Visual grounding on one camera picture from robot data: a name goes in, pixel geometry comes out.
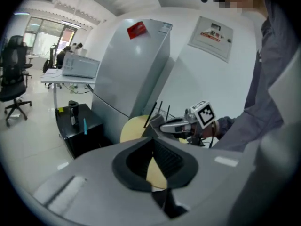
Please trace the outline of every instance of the white floor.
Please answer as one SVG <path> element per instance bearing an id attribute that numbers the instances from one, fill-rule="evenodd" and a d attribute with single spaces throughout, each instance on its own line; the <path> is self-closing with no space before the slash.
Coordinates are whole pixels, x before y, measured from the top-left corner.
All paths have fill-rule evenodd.
<path id="1" fill-rule="evenodd" d="M 29 69 L 28 72 L 32 79 L 28 80 L 28 88 L 22 100 L 31 100 L 32 107 L 21 106 L 28 120 L 25 121 L 16 110 L 13 113 L 15 117 L 9 120 L 8 128 L 4 107 L 12 104 L 12 101 L 0 103 L 0 155 L 12 179 L 32 194 L 50 175 L 71 162 L 72 158 L 59 137 L 53 88 L 47 89 L 40 83 L 42 71 Z M 88 89 L 81 85 L 77 91 L 82 93 Z M 86 103 L 90 107 L 92 93 L 74 94 L 62 87 L 57 89 L 57 100 L 59 107 L 67 106 L 69 100 Z"/>

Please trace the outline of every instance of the refrigerator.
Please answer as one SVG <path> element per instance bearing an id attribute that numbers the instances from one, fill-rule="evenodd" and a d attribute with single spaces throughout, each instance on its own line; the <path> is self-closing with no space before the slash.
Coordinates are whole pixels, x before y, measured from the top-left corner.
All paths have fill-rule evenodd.
<path id="1" fill-rule="evenodd" d="M 130 39 L 127 29 L 143 22 L 146 32 Z M 104 135 L 120 142 L 125 123 L 148 114 L 150 99 L 170 55 L 172 24 L 152 19 L 126 19 L 114 33 L 97 74 L 92 111 L 103 122 Z"/>

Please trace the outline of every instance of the person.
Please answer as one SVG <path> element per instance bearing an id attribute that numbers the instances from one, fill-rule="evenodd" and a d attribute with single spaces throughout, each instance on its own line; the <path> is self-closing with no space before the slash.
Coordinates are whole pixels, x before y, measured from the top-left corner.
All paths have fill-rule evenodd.
<path id="1" fill-rule="evenodd" d="M 219 139 L 215 149 L 242 152 L 249 142 L 283 125 L 268 89 L 287 67 L 299 41 L 278 4 L 270 0 L 225 1 L 243 10 L 258 11 L 266 17 L 261 27 L 262 48 L 256 54 L 253 78 L 242 114 L 234 119 L 228 116 L 219 118 L 215 122 L 215 132 L 212 126 L 208 126 L 202 135 L 204 138 L 215 136 Z"/>
<path id="2" fill-rule="evenodd" d="M 81 51 L 82 51 L 82 48 L 83 48 L 83 44 L 82 44 L 82 43 L 79 43 L 79 44 L 76 46 L 74 53 L 77 54 L 77 55 L 79 55 L 79 54 L 81 53 Z"/>
<path id="3" fill-rule="evenodd" d="M 76 43 L 73 43 L 70 52 L 74 53 L 75 49 L 76 49 Z"/>
<path id="4" fill-rule="evenodd" d="M 56 65 L 58 68 L 63 66 L 65 55 L 68 51 L 71 50 L 70 46 L 66 46 L 57 56 L 56 56 Z"/>

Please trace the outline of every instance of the gray jacket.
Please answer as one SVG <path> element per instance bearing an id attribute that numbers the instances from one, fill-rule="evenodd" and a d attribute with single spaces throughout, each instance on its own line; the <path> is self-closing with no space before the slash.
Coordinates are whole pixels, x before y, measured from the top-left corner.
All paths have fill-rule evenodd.
<path id="1" fill-rule="evenodd" d="M 283 124 L 268 89 L 295 54 L 298 39 L 281 8 L 269 0 L 266 0 L 266 7 L 269 17 L 261 28 L 262 49 L 256 55 L 244 111 L 235 119 L 218 120 L 220 140 L 214 146 L 216 149 L 243 151 L 249 142 Z"/>

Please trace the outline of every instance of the ceiling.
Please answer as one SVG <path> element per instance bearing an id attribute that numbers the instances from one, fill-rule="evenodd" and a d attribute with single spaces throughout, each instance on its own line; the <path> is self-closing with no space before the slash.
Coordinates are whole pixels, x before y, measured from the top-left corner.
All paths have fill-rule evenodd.
<path id="1" fill-rule="evenodd" d="M 51 13 L 93 28 L 116 16 L 140 9 L 200 9 L 201 6 L 218 8 L 213 2 L 203 4 L 200 0 L 25 0 L 20 8 Z"/>

